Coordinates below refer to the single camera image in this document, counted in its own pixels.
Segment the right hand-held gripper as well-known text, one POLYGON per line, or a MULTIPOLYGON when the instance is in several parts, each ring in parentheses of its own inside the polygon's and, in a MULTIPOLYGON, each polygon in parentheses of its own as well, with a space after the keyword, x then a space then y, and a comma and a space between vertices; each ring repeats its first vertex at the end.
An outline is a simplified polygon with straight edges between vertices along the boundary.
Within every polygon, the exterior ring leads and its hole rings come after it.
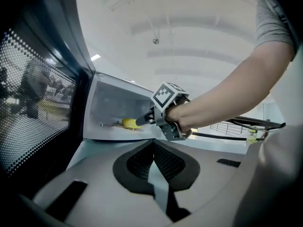
POLYGON ((168 141, 186 140, 192 131, 182 132, 178 122, 170 122, 166 119, 166 110, 175 105, 189 102, 189 93, 174 83, 163 82, 151 97, 154 107, 138 119, 137 126, 156 124, 168 141))

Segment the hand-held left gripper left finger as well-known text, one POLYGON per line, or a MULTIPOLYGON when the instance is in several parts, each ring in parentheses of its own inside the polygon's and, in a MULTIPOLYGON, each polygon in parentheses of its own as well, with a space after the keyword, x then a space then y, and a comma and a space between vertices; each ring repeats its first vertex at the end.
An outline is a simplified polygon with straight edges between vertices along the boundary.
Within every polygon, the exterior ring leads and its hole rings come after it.
POLYGON ((113 164, 143 141, 89 156, 53 178, 34 196, 47 207, 74 180, 87 184, 65 222, 74 227, 167 227, 172 222, 151 195, 125 189, 114 177, 113 164))

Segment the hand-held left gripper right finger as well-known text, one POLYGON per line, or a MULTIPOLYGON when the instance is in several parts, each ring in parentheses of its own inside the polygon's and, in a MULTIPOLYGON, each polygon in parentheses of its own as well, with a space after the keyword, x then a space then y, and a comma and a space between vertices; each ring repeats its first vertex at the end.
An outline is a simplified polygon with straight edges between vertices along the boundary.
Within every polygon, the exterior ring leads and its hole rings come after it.
POLYGON ((194 158, 200 172, 190 188, 175 192, 177 204, 189 215, 173 222, 165 214, 155 217, 153 227, 232 227, 240 203, 241 192, 228 193, 238 168, 218 162, 220 158, 241 162, 243 154, 195 148, 183 144, 155 140, 162 148, 176 150, 194 158))

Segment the yellow corn cob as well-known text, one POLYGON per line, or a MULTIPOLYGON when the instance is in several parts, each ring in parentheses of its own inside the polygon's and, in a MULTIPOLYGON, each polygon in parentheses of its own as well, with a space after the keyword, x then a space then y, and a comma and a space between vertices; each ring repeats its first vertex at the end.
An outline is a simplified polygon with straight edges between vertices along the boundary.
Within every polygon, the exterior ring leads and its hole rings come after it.
POLYGON ((126 129, 137 130, 141 129, 141 126, 136 124, 136 119, 124 118, 121 122, 122 126, 126 129))

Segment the white microwave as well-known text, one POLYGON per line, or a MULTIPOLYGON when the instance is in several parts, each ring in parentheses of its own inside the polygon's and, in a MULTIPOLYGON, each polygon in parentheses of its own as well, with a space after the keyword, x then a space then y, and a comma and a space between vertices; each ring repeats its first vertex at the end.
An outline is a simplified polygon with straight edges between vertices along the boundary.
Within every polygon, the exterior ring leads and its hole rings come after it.
POLYGON ((115 123, 149 109, 144 89, 98 73, 76 0, 0 0, 0 173, 37 181, 83 138, 122 140, 115 123))

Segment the person's right forearm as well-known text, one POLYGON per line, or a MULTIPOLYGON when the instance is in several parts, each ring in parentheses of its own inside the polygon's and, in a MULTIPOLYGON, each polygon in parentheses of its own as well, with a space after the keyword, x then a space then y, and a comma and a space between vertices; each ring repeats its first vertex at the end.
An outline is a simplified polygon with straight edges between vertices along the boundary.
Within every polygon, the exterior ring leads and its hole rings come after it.
POLYGON ((199 98, 196 127, 240 116, 264 100, 295 56, 291 45, 268 42, 256 47, 218 86, 199 98))

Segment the person's right hand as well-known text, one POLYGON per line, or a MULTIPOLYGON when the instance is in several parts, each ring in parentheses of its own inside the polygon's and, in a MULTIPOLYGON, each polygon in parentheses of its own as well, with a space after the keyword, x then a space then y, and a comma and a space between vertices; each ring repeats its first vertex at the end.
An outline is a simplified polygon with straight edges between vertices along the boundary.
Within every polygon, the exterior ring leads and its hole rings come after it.
POLYGON ((168 122, 176 122, 182 133, 190 131, 192 128, 201 127, 201 115, 199 106, 194 103, 170 106, 165 111, 168 122))

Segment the clear water bottle green label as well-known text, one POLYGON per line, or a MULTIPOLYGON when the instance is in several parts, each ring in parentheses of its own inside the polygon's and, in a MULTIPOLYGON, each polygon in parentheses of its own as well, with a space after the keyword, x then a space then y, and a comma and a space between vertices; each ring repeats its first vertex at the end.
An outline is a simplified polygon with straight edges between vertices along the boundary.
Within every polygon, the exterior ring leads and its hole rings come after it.
POLYGON ((257 141, 257 133, 258 133, 258 130, 256 127, 252 127, 252 128, 249 128, 248 130, 248 135, 247 135, 247 138, 246 138, 246 144, 245 144, 245 147, 249 147, 251 144, 254 144, 256 141, 257 141))

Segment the black metal railing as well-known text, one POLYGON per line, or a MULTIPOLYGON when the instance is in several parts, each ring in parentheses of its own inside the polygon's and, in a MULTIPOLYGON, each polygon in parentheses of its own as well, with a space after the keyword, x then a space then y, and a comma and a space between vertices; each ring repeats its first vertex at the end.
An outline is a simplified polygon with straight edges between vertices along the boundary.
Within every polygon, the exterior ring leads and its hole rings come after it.
MULTIPOLYGON (((253 130, 256 133, 258 131, 264 132, 264 134, 268 134, 270 132, 275 132, 283 127, 286 126, 286 123, 276 123, 271 121, 264 121, 259 119, 253 119, 249 117, 243 117, 238 116, 233 119, 229 119, 226 122, 217 123, 216 129, 217 130, 224 130, 223 132, 228 133, 229 130, 237 132, 234 126, 237 125, 240 126, 241 133, 244 132, 244 129, 253 130)), ((213 139, 221 139, 221 140, 237 140, 237 141, 246 141, 246 138, 240 138, 240 137, 229 137, 228 134, 225 136, 218 136, 218 135, 211 135, 211 134, 205 134, 205 133, 199 133, 199 132, 193 132, 192 135, 199 136, 199 137, 206 137, 206 138, 213 138, 213 139)))

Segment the person's grey shirt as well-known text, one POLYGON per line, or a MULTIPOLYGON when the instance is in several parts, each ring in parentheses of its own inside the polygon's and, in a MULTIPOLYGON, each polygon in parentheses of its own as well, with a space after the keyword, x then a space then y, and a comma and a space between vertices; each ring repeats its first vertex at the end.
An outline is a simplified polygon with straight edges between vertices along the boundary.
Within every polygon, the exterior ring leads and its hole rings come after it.
POLYGON ((256 46, 268 42, 283 42, 300 47, 294 29, 277 0, 258 0, 256 6, 256 46))

